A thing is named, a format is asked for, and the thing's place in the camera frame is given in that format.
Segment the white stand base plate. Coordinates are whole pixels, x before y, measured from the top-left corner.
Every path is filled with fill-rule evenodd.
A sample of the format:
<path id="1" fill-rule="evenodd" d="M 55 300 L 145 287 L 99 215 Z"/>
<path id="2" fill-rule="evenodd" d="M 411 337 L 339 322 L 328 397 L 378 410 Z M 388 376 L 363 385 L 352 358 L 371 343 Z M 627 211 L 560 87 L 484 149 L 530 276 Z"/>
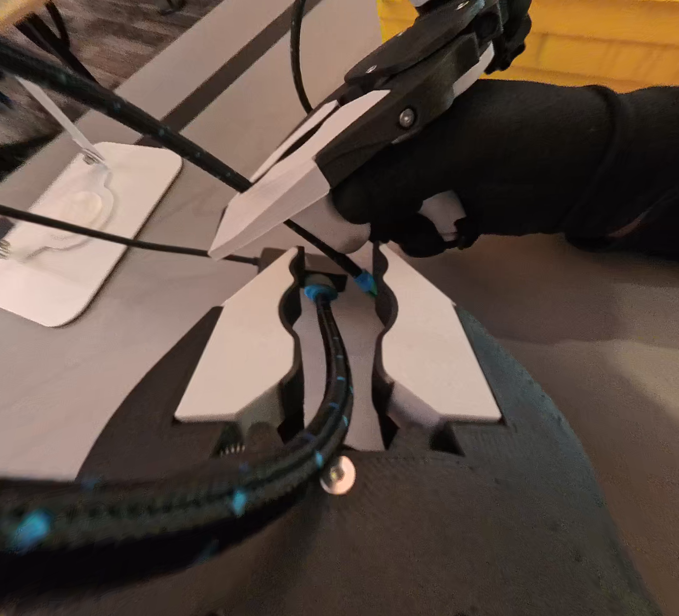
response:
<path id="1" fill-rule="evenodd" d="M 30 213 L 134 239 L 182 168 L 166 149 L 100 142 L 101 162 L 78 153 Z M 1 309 L 46 327 L 89 306 L 126 246 L 16 222 L 1 259 Z"/>

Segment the person's right hand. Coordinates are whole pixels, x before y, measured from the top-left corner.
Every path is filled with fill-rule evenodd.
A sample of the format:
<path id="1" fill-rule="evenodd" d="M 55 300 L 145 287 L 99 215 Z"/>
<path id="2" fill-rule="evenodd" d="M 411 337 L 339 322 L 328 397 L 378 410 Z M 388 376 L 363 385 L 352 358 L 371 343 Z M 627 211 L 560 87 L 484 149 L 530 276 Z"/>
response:
<path id="1" fill-rule="evenodd" d="M 389 145 L 331 192 L 372 241 L 436 256 L 482 235 L 562 231 L 616 133 L 614 94 L 483 80 L 415 136 Z"/>

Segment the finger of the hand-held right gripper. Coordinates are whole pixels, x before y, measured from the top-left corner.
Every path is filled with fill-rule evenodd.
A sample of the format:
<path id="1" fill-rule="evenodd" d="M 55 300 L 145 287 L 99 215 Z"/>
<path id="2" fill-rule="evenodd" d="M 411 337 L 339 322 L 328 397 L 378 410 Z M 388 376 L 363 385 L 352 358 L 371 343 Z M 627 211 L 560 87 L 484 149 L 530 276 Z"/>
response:
<path id="1" fill-rule="evenodd" d="M 357 123 L 360 117 L 388 94 L 388 90 L 371 91 L 344 104 L 343 115 L 346 128 L 329 145 L 334 143 L 339 136 L 348 135 L 349 127 Z M 227 205 L 211 247 L 208 249 L 208 255 L 213 259 L 219 259 L 233 254 L 278 225 L 295 219 L 300 213 L 304 213 L 322 199 L 326 199 L 331 191 L 331 183 L 321 171 L 316 158 L 317 155 L 308 163 L 308 167 L 298 171 L 294 176 L 255 184 L 250 182 L 249 188 L 234 196 Z"/>
<path id="2" fill-rule="evenodd" d="M 331 101 L 304 121 L 250 177 L 252 184 L 294 176 L 346 128 L 344 106 Z"/>

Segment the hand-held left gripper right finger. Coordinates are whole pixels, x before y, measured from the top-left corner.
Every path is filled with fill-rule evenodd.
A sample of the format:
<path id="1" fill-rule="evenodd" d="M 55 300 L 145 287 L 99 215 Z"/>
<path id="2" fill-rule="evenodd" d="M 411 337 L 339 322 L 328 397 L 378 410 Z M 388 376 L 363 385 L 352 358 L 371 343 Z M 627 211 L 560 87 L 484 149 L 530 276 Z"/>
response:
<path id="1" fill-rule="evenodd" d="M 500 423 L 502 413 L 454 302 L 389 247 L 375 245 L 372 259 L 383 326 L 372 376 L 378 415 L 398 428 Z"/>

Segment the yellow plastic bin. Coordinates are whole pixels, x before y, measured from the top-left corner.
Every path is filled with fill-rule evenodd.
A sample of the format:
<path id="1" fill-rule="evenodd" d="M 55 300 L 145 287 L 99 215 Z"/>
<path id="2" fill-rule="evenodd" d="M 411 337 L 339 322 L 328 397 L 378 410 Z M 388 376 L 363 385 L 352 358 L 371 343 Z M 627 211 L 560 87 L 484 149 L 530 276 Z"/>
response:
<path id="1" fill-rule="evenodd" d="M 678 0 L 377 0 L 391 73 L 450 55 L 480 78 L 623 92 L 678 85 Z"/>

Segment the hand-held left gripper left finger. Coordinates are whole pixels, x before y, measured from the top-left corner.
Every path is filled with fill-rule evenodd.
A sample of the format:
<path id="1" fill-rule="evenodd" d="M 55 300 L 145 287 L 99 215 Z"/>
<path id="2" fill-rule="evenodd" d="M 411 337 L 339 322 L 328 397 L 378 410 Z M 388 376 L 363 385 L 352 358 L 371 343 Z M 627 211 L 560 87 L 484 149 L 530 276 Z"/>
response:
<path id="1" fill-rule="evenodd" d="M 221 306 L 174 417 L 181 423 L 303 425 L 301 314 L 304 249 L 293 247 Z"/>

